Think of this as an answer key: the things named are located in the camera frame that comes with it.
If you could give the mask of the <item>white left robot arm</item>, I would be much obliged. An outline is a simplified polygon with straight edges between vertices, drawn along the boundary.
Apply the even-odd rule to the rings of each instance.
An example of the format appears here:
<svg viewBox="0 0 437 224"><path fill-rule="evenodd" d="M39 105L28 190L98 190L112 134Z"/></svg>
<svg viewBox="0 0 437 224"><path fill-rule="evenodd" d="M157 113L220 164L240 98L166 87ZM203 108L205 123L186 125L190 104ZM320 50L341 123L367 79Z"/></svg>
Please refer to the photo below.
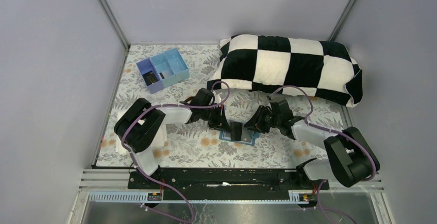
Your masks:
<svg viewBox="0 0 437 224"><path fill-rule="evenodd" d="M216 102L214 93L205 88L177 104L152 105L145 98L139 98L116 122L114 132L137 170L150 176L159 168L153 155L152 142L161 127L204 120L211 130L231 130L224 107L230 93L227 91L220 102Z"/></svg>

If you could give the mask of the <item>blue card holder wallet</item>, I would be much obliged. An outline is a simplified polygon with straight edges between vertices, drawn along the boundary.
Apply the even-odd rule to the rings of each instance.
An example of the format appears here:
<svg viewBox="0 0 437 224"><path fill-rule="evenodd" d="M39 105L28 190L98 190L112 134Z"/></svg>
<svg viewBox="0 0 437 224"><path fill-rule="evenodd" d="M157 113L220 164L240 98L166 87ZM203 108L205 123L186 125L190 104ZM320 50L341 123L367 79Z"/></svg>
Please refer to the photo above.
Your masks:
<svg viewBox="0 0 437 224"><path fill-rule="evenodd" d="M242 128L241 131L236 131L234 133L221 131L219 135L219 139L222 141L254 146L259 136L260 134L255 131Z"/></svg>

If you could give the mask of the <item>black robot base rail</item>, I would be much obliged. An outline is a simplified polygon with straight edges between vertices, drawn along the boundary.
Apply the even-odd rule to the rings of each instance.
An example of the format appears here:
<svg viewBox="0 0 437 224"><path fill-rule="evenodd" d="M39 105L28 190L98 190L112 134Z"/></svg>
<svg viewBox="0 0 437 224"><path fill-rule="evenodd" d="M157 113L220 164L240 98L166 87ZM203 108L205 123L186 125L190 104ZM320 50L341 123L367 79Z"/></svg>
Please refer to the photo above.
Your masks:
<svg viewBox="0 0 437 224"><path fill-rule="evenodd" d="M205 191L214 188L260 189L266 191L302 190L310 194L317 187L329 189L328 183L321 180L312 181L304 174L303 169L223 169L223 168L158 168L148 179L137 170L129 173L128 189L173 191L166 183L182 194L190 189Z"/></svg>

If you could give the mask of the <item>black VIP credit card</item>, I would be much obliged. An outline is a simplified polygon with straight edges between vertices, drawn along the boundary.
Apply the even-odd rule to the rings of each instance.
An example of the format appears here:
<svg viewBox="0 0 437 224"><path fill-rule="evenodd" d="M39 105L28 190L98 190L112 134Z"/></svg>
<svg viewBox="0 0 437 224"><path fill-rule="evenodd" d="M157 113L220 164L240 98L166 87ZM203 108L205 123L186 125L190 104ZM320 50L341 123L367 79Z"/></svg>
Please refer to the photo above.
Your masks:
<svg viewBox="0 0 437 224"><path fill-rule="evenodd" d="M149 71L142 75L145 83L147 86L152 85L159 81L159 79L156 77L155 73L153 71Z"/></svg>

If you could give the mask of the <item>black and white checkered pillow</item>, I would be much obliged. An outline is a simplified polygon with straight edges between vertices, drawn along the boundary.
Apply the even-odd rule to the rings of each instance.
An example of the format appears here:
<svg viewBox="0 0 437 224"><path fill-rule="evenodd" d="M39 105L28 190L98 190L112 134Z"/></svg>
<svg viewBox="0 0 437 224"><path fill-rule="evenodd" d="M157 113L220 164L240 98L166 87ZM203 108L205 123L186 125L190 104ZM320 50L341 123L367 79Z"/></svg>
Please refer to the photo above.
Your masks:
<svg viewBox="0 0 437 224"><path fill-rule="evenodd" d="M363 98L363 70L344 44L240 34L219 46L220 64L207 81L209 90L306 93L350 108Z"/></svg>

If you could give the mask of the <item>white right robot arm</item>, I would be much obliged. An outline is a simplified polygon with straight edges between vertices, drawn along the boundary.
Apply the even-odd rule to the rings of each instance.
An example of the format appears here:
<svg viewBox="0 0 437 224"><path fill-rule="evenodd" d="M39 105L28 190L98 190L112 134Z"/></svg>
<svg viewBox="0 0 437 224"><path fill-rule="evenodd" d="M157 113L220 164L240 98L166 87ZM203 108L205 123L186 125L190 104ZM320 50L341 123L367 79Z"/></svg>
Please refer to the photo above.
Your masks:
<svg viewBox="0 0 437 224"><path fill-rule="evenodd" d="M308 117L295 116L282 97L271 99L269 106L259 106L244 127L260 133L277 128L293 140L325 149L327 158L303 165L305 175L312 181L337 180L345 187L352 187L373 178L380 169L378 159L358 128L338 131L314 124Z"/></svg>

